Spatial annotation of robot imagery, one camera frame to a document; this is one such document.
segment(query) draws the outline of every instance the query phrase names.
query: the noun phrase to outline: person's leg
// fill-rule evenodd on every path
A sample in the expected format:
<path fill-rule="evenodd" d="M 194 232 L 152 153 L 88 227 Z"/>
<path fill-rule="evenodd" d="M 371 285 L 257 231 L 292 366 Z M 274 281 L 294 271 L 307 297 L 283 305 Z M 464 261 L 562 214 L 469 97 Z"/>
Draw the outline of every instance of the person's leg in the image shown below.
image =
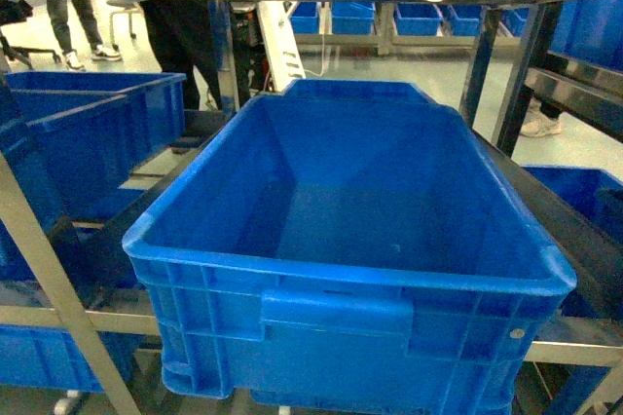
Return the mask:
<path fill-rule="evenodd" d="M 543 101 L 541 102 L 541 113 L 551 120 L 558 120 L 558 117 L 561 116 L 561 113 L 563 112 L 554 105 L 550 105 L 549 103 Z"/>
<path fill-rule="evenodd" d="M 67 13 L 67 0 L 46 0 L 48 16 L 52 24 L 58 45 L 64 55 L 75 51 L 71 46 L 71 32 L 69 30 L 69 16 Z"/>
<path fill-rule="evenodd" d="M 163 1 L 166 0 L 149 0 L 141 3 L 147 37 L 163 72 L 186 74 L 186 81 L 182 84 L 184 108 L 198 110 L 201 96 L 195 81 L 193 62 L 169 27 L 167 13 L 162 11 Z"/>
<path fill-rule="evenodd" d="M 536 97 L 533 98 L 526 121 L 522 125 L 521 135 L 544 137 L 560 134 L 563 131 L 563 124 L 559 119 L 561 113 L 555 106 L 542 102 Z"/>
<path fill-rule="evenodd" d="M 234 41 L 234 63 L 236 65 L 236 85 L 238 100 L 243 106 L 250 98 L 249 70 L 251 69 L 251 49 L 246 43 Z"/>
<path fill-rule="evenodd" d="M 101 39 L 101 35 L 99 35 L 99 30 L 97 30 L 97 19 L 93 13 L 91 0 L 71 0 L 71 2 L 74 5 L 76 14 L 78 14 L 78 19 L 85 31 L 85 35 L 87 35 L 91 49 L 95 50 L 97 45 L 103 45 L 104 42 Z"/>
<path fill-rule="evenodd" d="M 104 47 L 99 30 L 97 29 L 97 19 L 93 12 L 91 0 L 71 0 L 82 25 L 89 45 L 91 45 L 91 59 L 94 61 L 119 61 L 121 54 L 110 48 Z"/>
<path fill-rule="evenodd" d="M 159 0 L 161 11 L 185 53 L 202 74 L 221 109 L 221 91 L 207 0 Z"/>

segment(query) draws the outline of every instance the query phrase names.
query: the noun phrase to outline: chair leg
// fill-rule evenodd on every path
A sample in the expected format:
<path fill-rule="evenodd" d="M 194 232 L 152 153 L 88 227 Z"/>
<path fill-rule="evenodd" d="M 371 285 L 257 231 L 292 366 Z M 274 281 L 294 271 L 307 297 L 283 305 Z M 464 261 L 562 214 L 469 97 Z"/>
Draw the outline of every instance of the chair leg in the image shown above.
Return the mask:
<path fill-rule="evenodd" d="M 134 33 L 134 27 L 132 23 L 132 11 L 128 12 L 128 25 L 129 25 L 129 38 L 136 40 L 136 34 Z"/>
<path fill-rule="evenodd" d="M 119 46 L 115 43 L 115 15 L 117 12 L 110 13 L 108 16 L 108 30 L 110 33 L 110 45 L 115 51 L 119 50 Z"/>

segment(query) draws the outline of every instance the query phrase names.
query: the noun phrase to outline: sneaker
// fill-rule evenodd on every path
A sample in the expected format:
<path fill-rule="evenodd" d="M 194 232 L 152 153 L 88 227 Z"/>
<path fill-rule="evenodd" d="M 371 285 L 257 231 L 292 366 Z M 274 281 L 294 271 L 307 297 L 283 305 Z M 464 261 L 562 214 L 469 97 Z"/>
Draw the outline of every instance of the sneaker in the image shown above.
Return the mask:
<path fill-rule="evenodd" d="M 67 55 L 65 55 L 65 65 L 70 71 L 87 70 L 85 65 L 78 59 L 78 55 L 76 54 L 76 52 L 69 52 Z"/>
<path fill-rule="evenodd" d="M 545 137 L 556 135 L 563 131 L 563 124 L 559 118 L 548 118 L 538 109 L 530 109 L 522 125 L 521 135 L 525 137 Z"/>
<path fill-rule="evenodd" d="M 93 61 L 120 61 L 121 54 L 103 45 L 97 45 L 97 48 L 91 52 Z"/>

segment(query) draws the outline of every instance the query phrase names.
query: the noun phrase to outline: black pants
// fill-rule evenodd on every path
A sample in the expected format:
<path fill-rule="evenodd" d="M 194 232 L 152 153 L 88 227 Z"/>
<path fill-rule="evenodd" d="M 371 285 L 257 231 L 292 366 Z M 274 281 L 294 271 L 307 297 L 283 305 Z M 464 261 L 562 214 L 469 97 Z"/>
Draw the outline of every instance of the black pants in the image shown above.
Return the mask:
<path fill-rule="evenodd" d="M 55 33 L 58 45 L 62 52 L 67 55 L 75 50 L 71 46 L 71 32 L 69 31 L 69 12 L 67 10 L 67 0 L 46 0 L 48 4 L 48 16 L 52 23 L 52 30 Z M 91 45 L 91 49 L 95 50 L 97 45 L 103 42 L 97 31 L 97 19 L 93 13 L 91 0 L 71 0 L 82 28 L 85 30 L 87 40 Z"/>
<path fill-rule="evenodd" d="M 554 105 L 550 105 L 544 101 L 541 102 L 541 113 L 543 113 L 546 117 L 557 120 L 559 116 L 561 116 L 562 111 L 556 108 Z"/>
<path fill-rule="evenodd" d="M 186 74 L 184 107 L 199 109 L 201 96 L 193 74 L 196 66 L 220 109 L 221 91 L 207 0 L 148 0 L 141 6 L 149 43 L 163 72 Z"/>

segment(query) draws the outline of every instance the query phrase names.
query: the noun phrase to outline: person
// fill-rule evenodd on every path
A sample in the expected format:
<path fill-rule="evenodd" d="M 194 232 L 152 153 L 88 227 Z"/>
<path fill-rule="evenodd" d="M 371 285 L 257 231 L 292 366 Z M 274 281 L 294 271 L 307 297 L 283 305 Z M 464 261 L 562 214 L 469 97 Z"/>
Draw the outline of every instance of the person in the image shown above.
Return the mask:
<path fill-rule="evenodd" d="M 525 137 L 545 137 L 563 132 L 563 123 L 560 120 L 562 111 L 546 101 L 533 97 L 526 120 L 522 125 L 521 135 Z"/>
<path fill-rule="evenodd" d="M 182 85 L 184 107 L 198 110 L 200 93 L 196 66 L 221 109 L 216 55 L 207 0 L 146 0 L 143 8 L 147 36 L 163 72 L 186 74 Z"/>
<path fill-rule="evenodd" d="M 76 50 L 71 45 L 71 32 L 69 30 L 69 15 L 67 0 L 46 0 L 48 16 L 52 24 L 58 45 L 65 57 L 65 64 L 71 71 L 86 71 L 85 65 L 78 59 Z M 78 14 L 80 24 L 87 35 L 91 45 L 91 59 L 93 61 L 119 61 L 121 54 L 110 48 L 104 47 L 104 42 L 97 30 L 97 19 L 93 13 L 91 0 L 71 0 Z"/>

